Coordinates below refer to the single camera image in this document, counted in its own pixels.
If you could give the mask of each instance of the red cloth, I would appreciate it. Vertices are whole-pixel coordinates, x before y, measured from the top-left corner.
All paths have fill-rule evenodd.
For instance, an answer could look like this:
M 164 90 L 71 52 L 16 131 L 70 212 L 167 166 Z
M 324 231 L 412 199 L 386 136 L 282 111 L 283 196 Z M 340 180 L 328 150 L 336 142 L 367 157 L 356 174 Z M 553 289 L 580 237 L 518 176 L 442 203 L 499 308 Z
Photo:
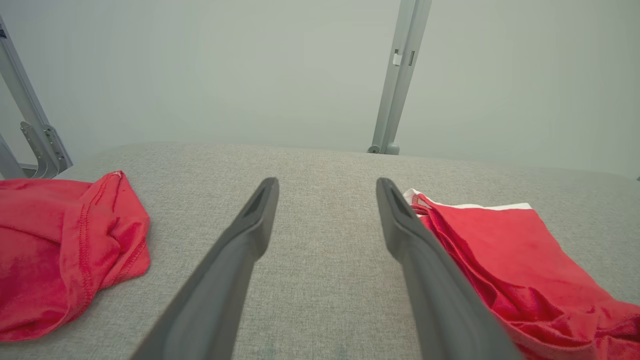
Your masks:
M 120 171 L 93 184 L 0 181 L 0 341 L 48 334 L 98 290 L 144 274 L 148 229 Z
M 640 306 L 601 289 L 528 204 L 456 208 L 415 190 L 405 199 L 528 359 L 640 359 Z

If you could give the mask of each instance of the white trim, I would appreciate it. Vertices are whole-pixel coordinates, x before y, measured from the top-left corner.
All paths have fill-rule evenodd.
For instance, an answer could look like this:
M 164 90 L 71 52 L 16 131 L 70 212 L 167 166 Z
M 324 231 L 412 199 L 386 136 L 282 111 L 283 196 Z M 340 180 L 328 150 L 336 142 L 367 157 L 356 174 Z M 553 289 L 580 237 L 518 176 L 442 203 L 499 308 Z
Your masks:
M 414 195 L 424 195 L 424 194 L 419 192 L 416 189 L 409 189 L 404 193 L 403 197 L 409 203 L 409 205 L 411 205 Z M 498 210 L 498 211 L 499 210 L 511 210 L 511 209 L 521 209 L 521 210 L 531 210 L 532 209 L 531 205 L 529 205 L 529 203 L 527 203 L 527 202 L 521 202 L 519 204 L 511 204 L 511 205 L 500 205 L 500 206 L 482 206 L 482 205 L 476 205 L 476 204 L 447 205 L 447 204 L 441 204 L 441 203 L 439 203 L 437 201 L 433 201 L 429 197 L 427 197 L 426 195 L 425 195 L 425 197 L 427 199 L 429 199 L 429 201 L 431 201 L 434 204 L 441 205 L 441 206 L 448 206 L 450 208 L 456 208 L 456 209 L 487 209 L 487 210 Z M 418 205 L 422 205 L 422 206 L 426 206 L 428 208 L 431 208 L 431 206 L 429 206 L 429 204 L 427 204 L 423 200 L 419 200 L 418 201 Z

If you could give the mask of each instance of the gray fabric surface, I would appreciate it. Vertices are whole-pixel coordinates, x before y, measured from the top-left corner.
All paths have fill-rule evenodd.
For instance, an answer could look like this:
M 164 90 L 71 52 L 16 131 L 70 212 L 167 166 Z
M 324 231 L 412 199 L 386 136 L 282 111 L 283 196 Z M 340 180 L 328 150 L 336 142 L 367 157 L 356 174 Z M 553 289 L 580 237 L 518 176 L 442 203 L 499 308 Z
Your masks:
M 640 183 L 558 169 L 229 145 L 129 145 L 60 178 L 123 170 L 151 217 L 151 267 L 98 293 L 76 321 L 1 359 L 127 359 L 267 176 L 280 180 L 271 243 L 256 264 L 236 359 L 416 359 L 400 266 L 387 252 L 375 181 L 438 202 L 528 202 L 566 253 L 619 300 L 640 304 Z

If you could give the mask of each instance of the red fabric with white edge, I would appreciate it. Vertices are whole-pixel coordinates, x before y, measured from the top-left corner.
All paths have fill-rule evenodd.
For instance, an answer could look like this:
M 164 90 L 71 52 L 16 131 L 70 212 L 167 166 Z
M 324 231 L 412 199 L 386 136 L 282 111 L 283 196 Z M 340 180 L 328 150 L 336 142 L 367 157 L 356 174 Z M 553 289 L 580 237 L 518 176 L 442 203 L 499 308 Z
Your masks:
M 404 197 L 528 359 L 640 359 L 640 306 L 599 287 L 528 204 Z
M 149 267 L 149 216 L 121 171 L 0 181 L 0 341 L 39 338 Z

